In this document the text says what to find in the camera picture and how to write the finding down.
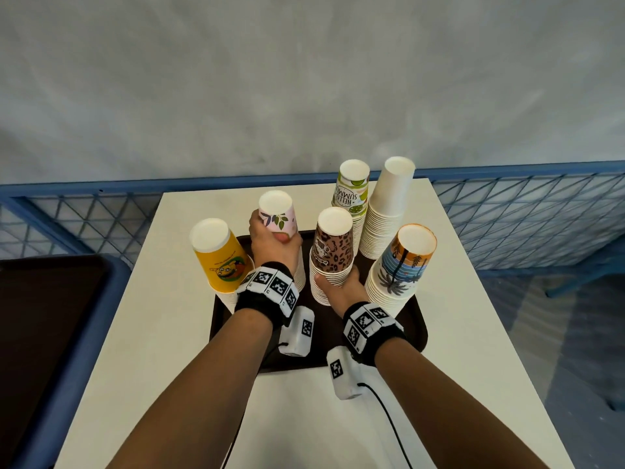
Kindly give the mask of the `stack of palm tree cups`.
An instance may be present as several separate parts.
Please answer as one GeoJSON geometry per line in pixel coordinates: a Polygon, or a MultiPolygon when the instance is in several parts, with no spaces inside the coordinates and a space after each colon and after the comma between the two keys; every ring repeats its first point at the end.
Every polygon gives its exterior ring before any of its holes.
{"type": "Polygon", "coordinates": [[[365,290],[369,300],[397,317],[411,298],[437,247],[432,230],[417,223],[399,228],[371,266],[365,290]]]}

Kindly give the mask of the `person's left hand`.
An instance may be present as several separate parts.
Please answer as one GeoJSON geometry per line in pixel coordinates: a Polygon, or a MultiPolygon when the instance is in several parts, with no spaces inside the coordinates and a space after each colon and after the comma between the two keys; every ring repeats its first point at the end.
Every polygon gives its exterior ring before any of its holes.
{"type": "Polygon", "coordinates": [[[286,250],[286,243],[281,242],[268,228],[264,226],[258,210],[254,210],[249,219],[249,236],[255,265],[266,266],[268,263],[281,265],[277,268],[294,277],[298,265],[298,254],[290,254],[286,250]]]}

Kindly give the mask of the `black marker wristband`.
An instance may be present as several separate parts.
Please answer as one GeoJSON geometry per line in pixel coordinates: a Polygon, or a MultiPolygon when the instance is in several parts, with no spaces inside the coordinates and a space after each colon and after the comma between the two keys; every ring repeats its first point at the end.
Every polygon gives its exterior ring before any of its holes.
{"type": "Polygon", "coordinates": [[[379,348],[390,339],[407,341],[402,325],[376,303],[356,302],[345,311],[342,341],[354,360],[375,367],[379,348]]]}
{"type": "Polygon", "coordinates": [[[291,324],[299,291],[288,267],[269,261],[246,275],[236,290],[235,312],[253,309],[266,316],[273,330],[291,324]]]}

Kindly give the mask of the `stack of plain white cups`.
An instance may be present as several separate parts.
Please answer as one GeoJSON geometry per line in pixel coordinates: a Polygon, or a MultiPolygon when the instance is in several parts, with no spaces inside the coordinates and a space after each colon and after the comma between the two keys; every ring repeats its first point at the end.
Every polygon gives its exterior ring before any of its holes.
{"type": "Polygon", "coordinates": [[[407,206],[415,164],[407,157],[388,158],[381,170],[364,221],[359,253],[377,260],[391,242],[407,206]]]}

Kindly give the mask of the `stack of leopard print cups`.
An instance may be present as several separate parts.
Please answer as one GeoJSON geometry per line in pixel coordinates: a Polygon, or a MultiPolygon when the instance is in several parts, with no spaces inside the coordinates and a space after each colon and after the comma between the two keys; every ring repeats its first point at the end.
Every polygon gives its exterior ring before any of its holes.
{"type": "Polygon", "coordinates": [[[341,207],[328,207],[318,216],[317,227],[309,253],[309,278],[313,298],[329,306],[324,292],[315,281],[324,276],[335,286],[342,286],[354,263],[353,218],[341,207]]]}

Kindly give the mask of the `stack of yellow cartoon cups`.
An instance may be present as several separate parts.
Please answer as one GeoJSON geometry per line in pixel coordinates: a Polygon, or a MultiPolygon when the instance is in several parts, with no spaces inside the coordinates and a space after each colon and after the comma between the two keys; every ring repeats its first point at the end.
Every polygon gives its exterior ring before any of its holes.
{"type": "Polygon", "coordinates": [[[253,260],[228,224],[219,218],[197,222],[190,231],[189,240],[208,284],[233,313],[238,300],[237,289],[254,269],[253,260]]]}

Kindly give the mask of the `dark brown serving tray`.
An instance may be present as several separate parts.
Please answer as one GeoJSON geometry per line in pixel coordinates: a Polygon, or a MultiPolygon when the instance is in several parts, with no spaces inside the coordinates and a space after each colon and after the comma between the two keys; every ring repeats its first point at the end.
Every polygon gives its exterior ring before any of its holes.
{"type": "MultiPolygon", "coordinates": [[[[303,240],[304,266],[306,272],[309,272],[309,251],[313,244],[314,230],[303,231],[300,234],[303,240]]],[[[241,235],[237,239],[248,255],[253,258],[249,235],[241,235]]],[[[365,283],[373,263],[374,260],[364,257],[359,252],[355,256],[354,264],[359,269],[361,283],[365,283]]],[[[281,354],[279,348],[276,347],[279,344],[280,331],[275,331],[263,357],[259,373],[324,367],[327,365],[326,354],[328,351],[333,347],[343,345],[342,332],[344,325],[340,317],[329,306],[320,305],[313,298],[310,289],[310,279],[308,279],[306,287],[300,293],[298,305],[312,309],[315,314],[309,354],[306,357],[292,357],[281,354]]],[[[231,315],[232,313],[221,300],[215,298],[209,341],[222,329],[231,315]]],[[[410,344],[422,352],[428,341],[428,331],[416,297],[408,301],[407,305],[397,315],[396,320],[402,325],[410,344]]]]}

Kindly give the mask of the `person's right forearm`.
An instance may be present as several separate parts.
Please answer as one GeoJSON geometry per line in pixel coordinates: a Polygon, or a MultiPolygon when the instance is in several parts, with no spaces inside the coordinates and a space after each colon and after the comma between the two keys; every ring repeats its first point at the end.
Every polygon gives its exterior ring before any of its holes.
{"type": "Polygon", "coordinates": [[[548,469],[504,423],[406,340],[374,359],[437,469],[548,469]]]}

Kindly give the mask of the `pink leaf paper cup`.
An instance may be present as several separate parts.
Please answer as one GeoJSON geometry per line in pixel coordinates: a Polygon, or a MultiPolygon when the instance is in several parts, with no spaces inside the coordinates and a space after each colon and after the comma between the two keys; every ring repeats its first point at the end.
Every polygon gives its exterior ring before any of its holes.
{"type": "Polygon", "coordinates": [[[281,241],[290,241],[298,232],[293,200],[286,192],[269,190],[259,198],[259,216],[275,236],[281,241]]]}

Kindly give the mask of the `stack of green lime cups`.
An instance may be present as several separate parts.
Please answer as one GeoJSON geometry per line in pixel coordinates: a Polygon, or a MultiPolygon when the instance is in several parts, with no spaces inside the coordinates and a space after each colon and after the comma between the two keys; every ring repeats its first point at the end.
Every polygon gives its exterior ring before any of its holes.
{"type": "Polygon", "coordinates": [[[354,255],[357,255],[368,211],[369,165],[349,159],[340,165],[331,205],[347,210],[353,219],[354,255]]]}

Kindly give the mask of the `blue framed black cart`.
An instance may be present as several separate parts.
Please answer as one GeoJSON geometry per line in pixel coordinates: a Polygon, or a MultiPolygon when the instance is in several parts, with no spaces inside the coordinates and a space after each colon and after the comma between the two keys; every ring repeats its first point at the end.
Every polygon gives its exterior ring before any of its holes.
{"type": "Polygon", "coordinates": [[[0,469],[50,469],[131,275],[118,258],[0,261],[0,469]]]}

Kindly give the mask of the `person's left forearm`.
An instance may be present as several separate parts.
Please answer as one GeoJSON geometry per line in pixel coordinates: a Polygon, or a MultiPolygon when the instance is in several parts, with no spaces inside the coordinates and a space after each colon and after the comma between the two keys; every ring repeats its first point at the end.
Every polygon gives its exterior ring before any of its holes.
{"type": "Polygon", "coordinates": [[[152,403],[106,469],[219,469],[271,336],[265,315],[235,312],[152,403]]]}

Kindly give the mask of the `person's right hand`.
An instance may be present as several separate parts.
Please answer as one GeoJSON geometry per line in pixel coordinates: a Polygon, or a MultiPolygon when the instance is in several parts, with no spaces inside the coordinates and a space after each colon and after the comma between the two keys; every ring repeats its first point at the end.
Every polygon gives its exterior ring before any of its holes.
{"type": "Polygon", "coordinates": [[[370,302],[365,287],[360,283],[359,270],[356,265],[353,265],[343,285],[336,287],[335,290],[321,291],[325,294],[330,307],[340,318],[343,318],[345,312],[353,305],[370,302]]]}

